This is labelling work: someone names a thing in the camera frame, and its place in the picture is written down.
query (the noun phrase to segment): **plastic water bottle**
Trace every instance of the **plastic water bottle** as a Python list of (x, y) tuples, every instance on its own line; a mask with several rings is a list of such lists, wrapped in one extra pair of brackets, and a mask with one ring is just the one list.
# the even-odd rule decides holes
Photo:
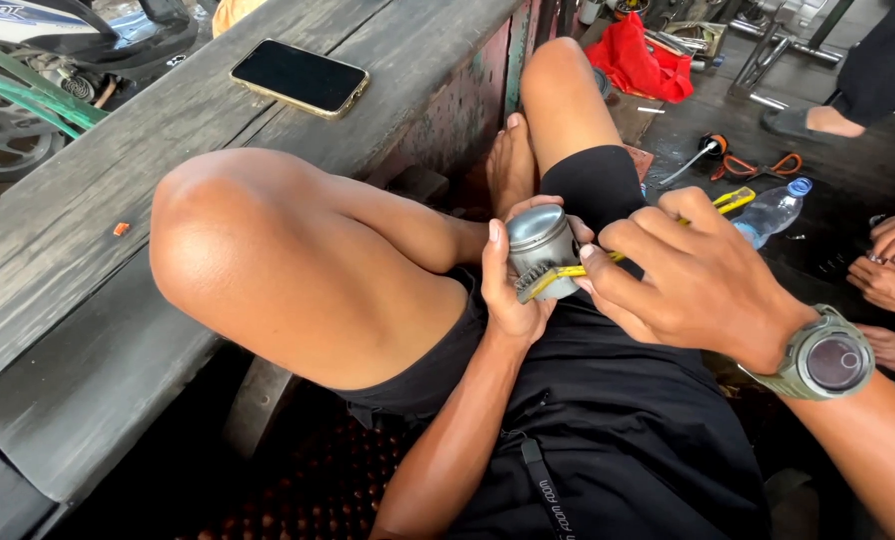
[(761, 249), (768, 237), (790, 227), (801, 214), (804, 196), (811, 191), (807, 178), (797, 178), (784, 187), (768, 189), (754, 197), (744, 213), (730, 220), (753, 249)]

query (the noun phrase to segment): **motorcycle wheel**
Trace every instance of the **motorcycle wheel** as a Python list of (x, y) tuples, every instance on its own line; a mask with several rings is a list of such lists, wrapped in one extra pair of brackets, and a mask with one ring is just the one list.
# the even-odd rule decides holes
[[(0, 77), (15, 82), (18, 80), (1, 68)], [(0, 96), (0, 113), (6, 115), (17, 111), (23, 111), (23, 107)], [(0, 184), (17, 182), (24, 178), (50, 160), (67, 143), (67, 138), (59, 130), (0, 142)]]

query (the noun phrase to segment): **black shorts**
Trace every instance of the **black shorts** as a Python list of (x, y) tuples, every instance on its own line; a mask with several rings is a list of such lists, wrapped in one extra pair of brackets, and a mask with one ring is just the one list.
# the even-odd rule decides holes
[[(646, 204), (634, 161), (624, 147), (617, 145), (589, 148), (556, 163), (540, 179), (540, 193), (560, 195), (564, 211), (580, 217), (595, 233)], [(426, 419), (441, 410), (464, 375), (487, 325), (478, 274), (478, 269), (466, 268), (455, 268), (448, 274), (467, 289), (466, 310), (441, 341), (411, 367), (369, 388), (334, 390), (347, 400), (351, 413), (362, 424), (372, 427), (384, 413)], [(581, 325), (584, 328), (596, 330), (603, 326), (611, 328), (613, 334), (623, 335), (593, 308), (591, 296), (583, 290), (559, 302), (548, 327), (576, 326), (579, 316), (585, 319)], [(546, 337), (537, 342), (532, 352), (547, 349)]]

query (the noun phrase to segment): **red plastic bag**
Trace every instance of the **red plastic bag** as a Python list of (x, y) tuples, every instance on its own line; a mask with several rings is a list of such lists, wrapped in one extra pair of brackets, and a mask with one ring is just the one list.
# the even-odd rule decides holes
[(691, 57), (661, 47), (647, 51), (645, 24), (637, 13), (608, 26), (598, 43), (588, 46), (590, 64), (601, 68), (622, 92), (678, 103), (694, 92)]

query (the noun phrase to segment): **thigh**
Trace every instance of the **thigh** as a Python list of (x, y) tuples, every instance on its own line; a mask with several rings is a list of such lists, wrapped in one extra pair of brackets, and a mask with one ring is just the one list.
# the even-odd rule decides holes
[(158, 187), (151, 265), (201, 324), (319, 385), (358, 389), (405, 371), (464, 313), (467, 290), (438, 273), (478, 253), (479, 227), (286, 153), (230, 150)]
[(537, 49), (524, 69), (521, 100), (541, 174), (540, 192), (599, 232), (645, 204), (638, 171), (577, 42)]

